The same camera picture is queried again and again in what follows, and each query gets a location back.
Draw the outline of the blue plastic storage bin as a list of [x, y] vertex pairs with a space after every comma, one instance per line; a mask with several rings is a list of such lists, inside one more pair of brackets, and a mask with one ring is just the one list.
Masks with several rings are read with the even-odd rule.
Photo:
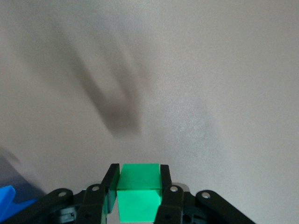
[[14, 203], [15, 195], [16, 191], [11, 185], [0, 188], [0, 213], [5, 213], [7, 210], [22, 210], [37, 201], [36, 199], [31, 199], [21, 203]]

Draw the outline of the small green cube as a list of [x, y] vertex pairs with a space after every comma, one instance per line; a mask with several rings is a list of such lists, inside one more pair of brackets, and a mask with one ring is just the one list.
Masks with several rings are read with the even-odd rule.
[[117, 185], [121, 223], [152, 223], [162, 201], [160, 165], [124, 164]]

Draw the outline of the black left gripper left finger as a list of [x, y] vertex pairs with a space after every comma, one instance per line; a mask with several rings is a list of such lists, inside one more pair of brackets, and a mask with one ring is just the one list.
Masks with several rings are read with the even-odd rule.
[[74, 194], [56, 189], [0, 224], [107, 224], [120, 177], [120, 165], [111, 164], [100, 184]]

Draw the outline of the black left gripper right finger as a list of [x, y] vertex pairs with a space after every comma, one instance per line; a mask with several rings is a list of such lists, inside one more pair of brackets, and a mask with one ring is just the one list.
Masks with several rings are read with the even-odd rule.
[[192, 195], [172, 183], [168, 165], [160, 166], [162, 202], [154, 224], [255, 224], [212, 190]]

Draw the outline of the brown table mat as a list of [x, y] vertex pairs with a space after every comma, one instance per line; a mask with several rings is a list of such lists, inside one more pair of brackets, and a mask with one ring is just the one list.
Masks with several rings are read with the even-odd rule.
[[0, 0], [0, 157], [44, 192], [168, 164], [299, 224], [299, 0]]

